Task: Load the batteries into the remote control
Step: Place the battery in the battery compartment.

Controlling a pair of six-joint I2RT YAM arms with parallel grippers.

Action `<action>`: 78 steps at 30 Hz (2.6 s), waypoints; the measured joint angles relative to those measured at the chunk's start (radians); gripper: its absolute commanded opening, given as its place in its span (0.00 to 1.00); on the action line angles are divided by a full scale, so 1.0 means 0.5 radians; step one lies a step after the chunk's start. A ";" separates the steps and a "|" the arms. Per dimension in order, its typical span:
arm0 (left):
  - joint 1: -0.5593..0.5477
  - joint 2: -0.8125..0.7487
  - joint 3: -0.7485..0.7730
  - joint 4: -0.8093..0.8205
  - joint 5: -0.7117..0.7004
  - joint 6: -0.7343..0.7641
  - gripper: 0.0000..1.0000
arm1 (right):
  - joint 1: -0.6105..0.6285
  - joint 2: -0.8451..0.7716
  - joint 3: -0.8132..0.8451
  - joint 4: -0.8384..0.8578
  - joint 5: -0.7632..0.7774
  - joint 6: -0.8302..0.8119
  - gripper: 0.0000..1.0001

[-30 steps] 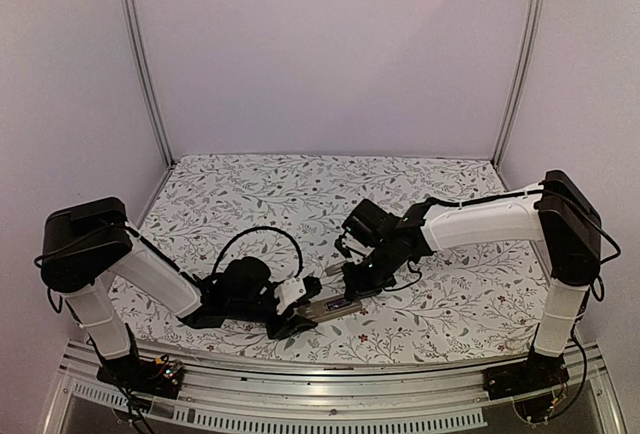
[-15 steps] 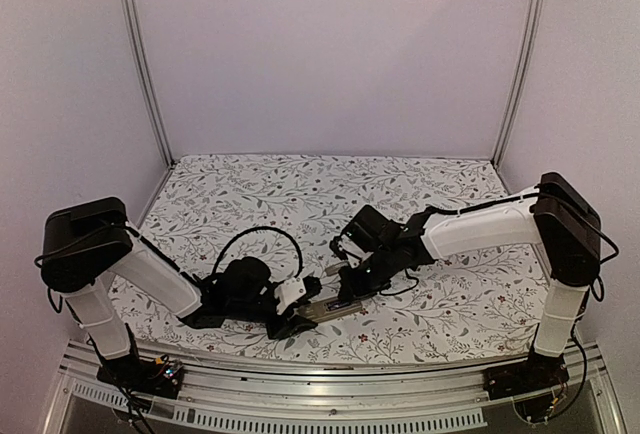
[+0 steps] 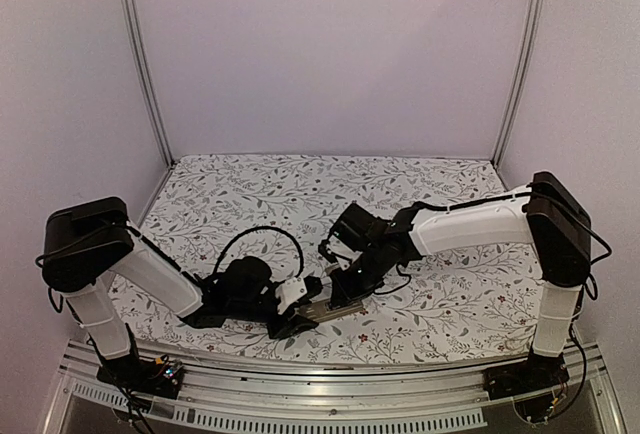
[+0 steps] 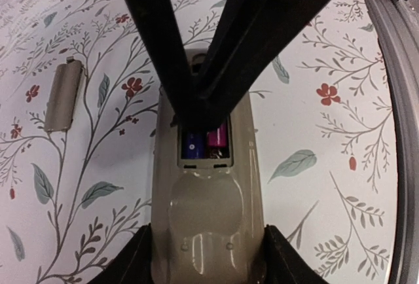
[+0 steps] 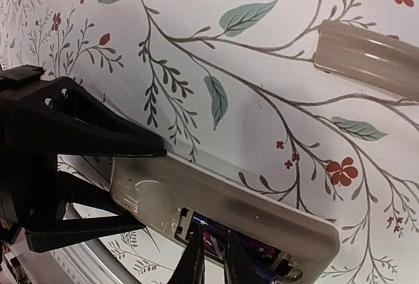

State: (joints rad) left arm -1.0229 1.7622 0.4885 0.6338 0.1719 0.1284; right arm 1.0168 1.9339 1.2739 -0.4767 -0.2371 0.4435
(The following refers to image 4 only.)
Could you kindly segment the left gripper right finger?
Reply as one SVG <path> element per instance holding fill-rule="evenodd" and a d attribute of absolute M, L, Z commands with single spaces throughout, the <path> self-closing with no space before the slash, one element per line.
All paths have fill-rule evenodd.
<path fill-rule="evenodd" d="M 268 284 L 324 284 L 274 225 L 264 228 L 264 260 Z"/>

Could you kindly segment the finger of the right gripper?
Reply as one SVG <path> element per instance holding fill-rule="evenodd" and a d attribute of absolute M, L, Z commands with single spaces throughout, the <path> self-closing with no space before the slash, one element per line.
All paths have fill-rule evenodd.
<path fill-rule="evenodd" d="M 125 0 L 172 105 L 190 132 L 217 129 L 267 65 L 330 0 L 227 0 L 197 75 L 171 0 Z"/>

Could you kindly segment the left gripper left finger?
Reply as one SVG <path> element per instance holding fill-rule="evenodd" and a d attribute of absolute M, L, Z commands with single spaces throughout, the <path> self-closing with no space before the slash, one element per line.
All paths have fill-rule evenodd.
<path fill-rule="evenodd" d="M 151 277 L 151 225 L 142 226 L 112 262 L 88 284 L 148 284 Z"/>

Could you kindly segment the beige remote control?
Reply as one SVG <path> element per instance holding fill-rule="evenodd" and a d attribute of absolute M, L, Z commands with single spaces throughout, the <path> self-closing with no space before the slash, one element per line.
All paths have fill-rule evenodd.
<path fill-rule="evenodd" d="M 158 100 L 152 185 L 154 283 L 262 283 L 263 203 L 249 96 L 225 121 L 228 146 L 185 158 L 187 134 Z"/>

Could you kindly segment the purple battery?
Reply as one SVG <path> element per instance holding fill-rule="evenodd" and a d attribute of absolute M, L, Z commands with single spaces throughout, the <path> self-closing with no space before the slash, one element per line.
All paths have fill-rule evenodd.
<path fill-rule="evenodd" d="M 228 146 L 227 123 L 222 123 L 216 130 L 207 133 L 207 145 L 210 148 L 225 148 Z"/>
<path fill-rule="evenodd" d="M 185 158 L 203 159 L 204 155 L 204 136 L 201 133 L 187 133 L 185 136 Z"/>

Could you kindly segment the beige battery cover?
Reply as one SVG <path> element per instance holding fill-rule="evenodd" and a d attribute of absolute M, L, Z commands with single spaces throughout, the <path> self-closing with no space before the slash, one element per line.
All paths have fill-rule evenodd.
<path fill-rule="evenodd" d="M 46 133 L 70 129 L 82 71 L 82 62 L 73 56 L 57 66 L 45 113 Z"/>

